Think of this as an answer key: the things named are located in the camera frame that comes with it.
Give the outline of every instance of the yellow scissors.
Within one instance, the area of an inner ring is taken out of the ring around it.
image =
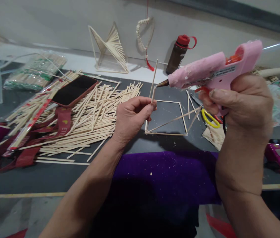
[[[196,100],[196,98],[193,96],[193,94],[191,94],[191,97],[198,105],[200,105],[203,108],[202,116],[203,116],[205,122],[214,128],[219,128],[220,124],[223,122],[217,116],[213,117],[208,111],[206,111],[204,108],[204,105],[200,104],[199,101]]]

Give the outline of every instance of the smartphone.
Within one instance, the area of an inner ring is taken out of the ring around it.
[[[98,80],[82,75],[59,89],[52,102],[64,108],[73,107],[97,85]]]

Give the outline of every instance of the purple cloth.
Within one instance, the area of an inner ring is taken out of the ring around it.
[[[220,204],[215,184],[217,157],[218,153],[208,151],[124,155],[108,199],[135,204],[149,200],[164,205]]]

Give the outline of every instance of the glue gun nozzle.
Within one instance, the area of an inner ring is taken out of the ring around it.
[[[168,85],[170,85],[169,79],[166,79],[165,81],[157,84],[155,87],[158,88],[158,87],[163,87],[163,86],[168,86]]]

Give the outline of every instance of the brown bottle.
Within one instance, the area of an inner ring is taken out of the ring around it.
[[[190,37],[194,38],[195,45],[189,48]],[[166,73],[167,75],[172,74],[177,70],[185,56],[187,49],[193,49],[197,44],[197,39],[194,36],[179,35],[177,41],[174,44],[169,63],[167,64]]]

